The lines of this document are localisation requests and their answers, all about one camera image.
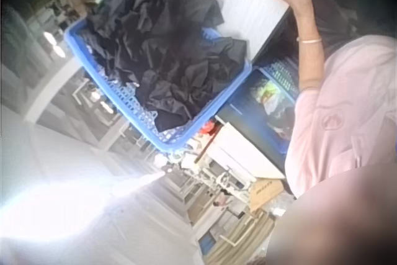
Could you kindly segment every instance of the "shirt logo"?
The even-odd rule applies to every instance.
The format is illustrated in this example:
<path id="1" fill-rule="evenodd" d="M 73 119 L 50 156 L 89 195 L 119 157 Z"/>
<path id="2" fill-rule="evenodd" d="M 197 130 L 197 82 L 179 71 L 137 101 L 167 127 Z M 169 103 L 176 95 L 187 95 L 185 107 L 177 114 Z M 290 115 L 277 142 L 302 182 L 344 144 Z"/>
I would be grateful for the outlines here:
<path id="1" fill-rule="evenodd" d="M 340 112 L 331 112 L 324 117 L 322 126 L 324 130 L 339 130 L 344 123 L 343 114 Z"/>

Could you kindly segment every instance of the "woman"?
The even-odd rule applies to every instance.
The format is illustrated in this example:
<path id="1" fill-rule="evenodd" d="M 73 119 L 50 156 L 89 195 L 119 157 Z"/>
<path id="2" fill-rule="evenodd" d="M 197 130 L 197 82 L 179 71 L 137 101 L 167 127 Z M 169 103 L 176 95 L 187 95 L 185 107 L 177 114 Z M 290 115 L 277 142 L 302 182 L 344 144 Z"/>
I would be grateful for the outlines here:
<path id="1" fill-rule="evenodd" d="M 332 0 L 284 1 L 298 28 L 301 94 L 285 169 L 299 197 L 335 174 L 396 158 L 396 40 L 356 38 L 342 14 L 328 21 Z"/>
<path id="2" fill-rule="evenodd" d="M 396 166 L 355 169 L 310 189 L 277 222 L 266 261 L 250 265 L 397 264 Z"/>

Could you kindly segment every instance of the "ceiling light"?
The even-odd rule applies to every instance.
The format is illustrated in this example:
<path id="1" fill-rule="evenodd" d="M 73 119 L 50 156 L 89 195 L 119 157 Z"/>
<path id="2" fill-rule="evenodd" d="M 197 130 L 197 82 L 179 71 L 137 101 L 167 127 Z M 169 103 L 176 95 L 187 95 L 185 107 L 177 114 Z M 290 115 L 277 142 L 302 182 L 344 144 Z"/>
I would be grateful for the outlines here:
<path id="1" fill-rule="evenodd" d="M 44 32 L 43 34 L 44 34 L 44 37 L 48 40 L 48 42 L 49 42 L 51 45 L 56 46 L 56 39 L 55 39 L 55 37 L 54 37 L 51 33 L 49 33 L 49 32 Z"/>
<path id="2" fill-rule="evenodd" d="M 65 52 L 62 50 L 62 48 L 60 46 L 52 46 L 52 48 L 54 49 L 55 53 L 62 58 L 66 57 Z"/>
<path id="3" fill-rule="evenodd" d="M 105 102 L 100 102 L 101 106 L 106 110 L 106 112 L 108 112 L 109 114 L 113 114 L 114 111 L 111 107 L 109 107 L 108 104 L 106 104 Z"/>
<path id="4" fill-rule="evenodd" d="M 100 99 L 100 94 L 96 91 L 92 91 L 91 96 L 93 99 L 96 99 L 96 100 Z"/>

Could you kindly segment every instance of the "pink shirt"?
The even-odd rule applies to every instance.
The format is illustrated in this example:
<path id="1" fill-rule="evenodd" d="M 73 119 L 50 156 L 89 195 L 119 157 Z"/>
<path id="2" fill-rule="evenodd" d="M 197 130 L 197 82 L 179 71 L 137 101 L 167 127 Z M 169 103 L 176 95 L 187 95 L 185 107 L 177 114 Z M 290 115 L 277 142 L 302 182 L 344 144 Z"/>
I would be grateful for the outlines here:
<path id="1" fill-rule="evenodd" d="M 320 90 L 300 94 L 285 162 L 297 197 L 335 174 L 395 158 L 374 148 L 395 147 L 396 66 L 395 39 L 362 37 L 327 60 Z"/>

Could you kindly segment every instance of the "white table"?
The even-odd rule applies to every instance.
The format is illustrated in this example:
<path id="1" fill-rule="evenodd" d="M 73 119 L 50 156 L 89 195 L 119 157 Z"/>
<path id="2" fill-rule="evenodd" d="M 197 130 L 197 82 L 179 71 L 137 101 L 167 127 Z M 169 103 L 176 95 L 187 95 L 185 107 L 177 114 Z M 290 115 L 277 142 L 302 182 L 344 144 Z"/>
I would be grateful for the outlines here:
<path id="1" fill-rule="evenodd" d="M 282 20 L 288 5 L 282 0 L 217 0 L 225 23 L 218 27 L 224 36 L 248 41 L 253 60 Z"/>

